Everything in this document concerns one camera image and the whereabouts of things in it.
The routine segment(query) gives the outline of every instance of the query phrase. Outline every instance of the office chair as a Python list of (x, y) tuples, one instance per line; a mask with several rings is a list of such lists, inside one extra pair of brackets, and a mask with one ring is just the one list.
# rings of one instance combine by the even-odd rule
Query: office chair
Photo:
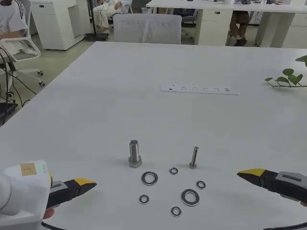
[[(30, 77), (30, 78), (34, 78), (38, 81), (39, 85), (41, 87), (45, 87), (46, 84), (41, 81), (41, 79), (39, 79), (39, 77), (35, 77), (30, 75), (30, 73), (36, 73), (39, 76), (43, 76), (44, 73), (42, 71), (40, 71), (39, 69), (19, 69), (17, 70), (15, 68), (14, 63), (16, 62), (21, 62), (21, 61), (26, 61), (26, 60), (32, 60), (35, 58), (40, 57), (41, 53), (39, 51), (39, 49), (37, 48), (37, 46), (33, 43), (31, 36), (30, 36), (30, 16), (31, 16), (31, 6), (32, 6), (32, 2), (29, 0), (21, 0), (22, 4), (24, 5), (24, 13), (25, 13), (25, 20), (26, 20), (26, 24), (28, 26), (28, 30), (26, 31), (25, 37), (19, 37), (19, 38), (5, 38), (0, 40), (0, 46), (9, 54), (9, 57), (5, 58), (5, 62), (9, 64), (10, 67), (10, 74), (14, 75), (15, 77)], [(34, 49), (34, 51), (37, 53), (37, 55), (31, 55), (31, 54), (26, 54), (24, 52), (20, 52), (18, 54), (12, 55), (10, 54), (9, 50), (7, 50), (5, 48), (5, 43), (7, 42), (11, 42), (11, 41), (25, 41), (31, 48)], [(9, 88), (12, 85), (13, 82), (13, 76), (10, 75), (9, 76)], [(7, 95), (9, 97), (13, 96), (13, 92), (6, 92)]]
[(181, 17), (170, 14), (114, 15), (116, 42), (181, 44)]
[[(195, 21), (197, 19), (197, 9), (173, 9), (173, 8), (167, 8), (165, 14), (174, 14), (181, 16), (181, 22), (182, 25), (184, 23), (192, 22), (193, 26), (195, 26)], [(185, 34), (186, 36), (189, 36), (190, 39), (195, 40), (194, 34), (191, 32), (185, 30), (184, 28), (181, 29), (181, 32)]]

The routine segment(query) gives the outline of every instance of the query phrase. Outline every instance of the white cabinet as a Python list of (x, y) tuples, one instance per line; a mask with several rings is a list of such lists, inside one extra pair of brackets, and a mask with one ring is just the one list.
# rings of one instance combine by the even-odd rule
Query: white cabinet
[(198, 10), (197, 45), (225, 46), (232, 11)]

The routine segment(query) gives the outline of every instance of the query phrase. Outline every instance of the white shirt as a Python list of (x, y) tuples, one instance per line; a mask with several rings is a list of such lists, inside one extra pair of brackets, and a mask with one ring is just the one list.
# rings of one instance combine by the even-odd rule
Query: white shirt
[(0, 34), (26, 29), (24, 6), (19, 0), (13, 0), (11, 6), (0, 5)]

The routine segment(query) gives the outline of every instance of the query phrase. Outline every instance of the white chair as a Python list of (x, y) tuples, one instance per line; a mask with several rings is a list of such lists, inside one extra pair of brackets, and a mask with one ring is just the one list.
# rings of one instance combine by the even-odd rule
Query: white chair
[[(30, 77), (30, 78), (34, 78), (38, 81), (39, 85), (42, 87), (45, 87), (45, 83), (43, 81), (41, 81), (41, 79), (39, 77), (35, 77), (30, 75), (30, 73), (35, 73), (39, 76), (43, 76), (44, 73), (42, 71), (40, 71), (39, 69), (19, 69), (17, 70), (15, 68), (14, 63), (16, 62), (21, 62), (21, 61), (26, 61), (26, 60), (32, 60), (35, 58), (40, 57), (41, 53), (39, 51), (39, 49), (37, 48), (37, 46), (33, 43), (31, 36), (30, 36), (30, 17), (31, 17), (31, 6), (32, 6), (32, 2), (29, 0), (21, 0), (22, 4), (24, 5), (24, 12), (25, 12), (25, 20), (26, 20), (26, 24), (28, 26), (28, 30), (26, 31), (25, 37), (20, 37), (20, 38), (5, 38), (0, 40), (0, 45), (1, 47), (9, 54), (10, 58), (5, 58), (5, 62), (9, 64), (9, 67), (11, 69), (10, 74), (12, 74), (15, 77)], [(11, 55), (9, 50), (7, 50), (5, 48), (5, 43), (7, 42), (11, 42), (11, 41), (25, 41), (30, 47), (32, 47), (35, 52), (37, 53), (37, 55), (30, 55), (30, 54), (26, 54), (24, 52), (20, 52), (18, 54), (15, 55)], [(13, 81), (13, 76), (9, 75), (9, 88), (12, 85), (12, 81)], [(13, 96), (12, 92), (7, 92), (7, 94), (9, 96)]]
[(117, 14), (116, 42), (181, 44), (181, 17), (169, 14)]

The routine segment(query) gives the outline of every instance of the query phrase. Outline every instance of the leg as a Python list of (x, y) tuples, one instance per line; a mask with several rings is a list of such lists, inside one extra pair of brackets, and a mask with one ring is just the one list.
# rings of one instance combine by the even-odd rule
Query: leg
[(240, 14), (240, 16), (237, 19), (237, 23), (240, 24), (239, 35), (241, 38), (244, 38), (249, 23), (249, 15), (247, 11), (243, 11)]
[(237, 39), (237, 37), (239, 36), (239, 28), (236, 25), (236, 21), (237, 21), (236, 19), (237, 19), (236, 11), (234, 11), (232, 13), (232, 17), (231, 17), (231, 21), (230, 21), (230, 32), (231, 32), (232, 36)]
[(114, 9), (115, 4), (107, 4), (106, 7), (103, 8), (103, 10), (101, 10), (99, 12), (100, 18), (101, 18), (101, 23), (100, 23), (100, 27), (104, 27), (104, 28), (109, 28), (109, 22), (108, 22), (108, 17), (113, 16), (114, 14), (117, 14), (118, 12)]
[(247, 11), (238, 11), (236, 14), (236, 23), (240, 24), (239, 28), (239, 35), (236, 38), (236, 44), (235, 46), (245, 46), (246, 44), (246, 39), (245, 39), (245, 33), (248, 27), (248, 22), (249, 22), (249, 15)]
[(103, 4), (100, 6), (97, 6), (93, 9), (93, 13), (94, 13), (94, 21), (95, 21), (95, 25), (96, 28), (100, 28), (101, 27), (101, 15), (100, 12), (102, 10), (104, 10), (105, 8), (107, 8), (108, 4)]

